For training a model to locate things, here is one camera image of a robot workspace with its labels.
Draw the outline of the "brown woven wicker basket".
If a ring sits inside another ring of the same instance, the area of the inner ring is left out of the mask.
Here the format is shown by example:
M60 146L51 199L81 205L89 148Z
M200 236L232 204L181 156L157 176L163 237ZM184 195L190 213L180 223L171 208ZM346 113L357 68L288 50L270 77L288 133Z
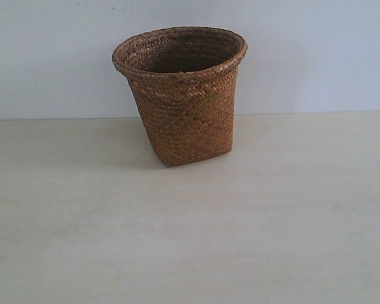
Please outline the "brown woven wicker basket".
M170 27L135 35L113 51L147 137L168 167L232 149L238 68L248 45L213 27Z

